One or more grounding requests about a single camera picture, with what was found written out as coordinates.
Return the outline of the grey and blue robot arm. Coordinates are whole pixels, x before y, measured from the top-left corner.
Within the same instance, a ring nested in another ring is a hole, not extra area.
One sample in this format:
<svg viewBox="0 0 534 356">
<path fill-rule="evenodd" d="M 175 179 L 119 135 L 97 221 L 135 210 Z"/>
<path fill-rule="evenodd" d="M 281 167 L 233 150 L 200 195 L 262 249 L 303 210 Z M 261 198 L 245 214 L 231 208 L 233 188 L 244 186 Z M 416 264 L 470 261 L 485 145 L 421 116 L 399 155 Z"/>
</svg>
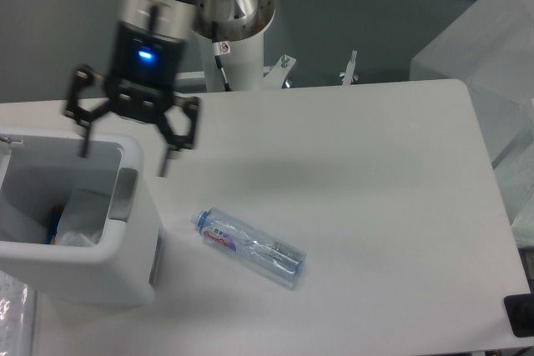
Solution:
<svg viewBox="0 0 534 356">
<path fill-rule="evenodd" d="M 158 128 L 164 176 L 174 153 L 195 146 L 201 102 L 174 91 L 190 34 L 212 46 L 248 39 L 274 10 L 273 0 L 123 0 L 107 73 L 82 64 L 68 88 L 63 113 L 82 130 L 80 157 L 88 155 L 93 123 L 114 113 Z"/>
</svg>

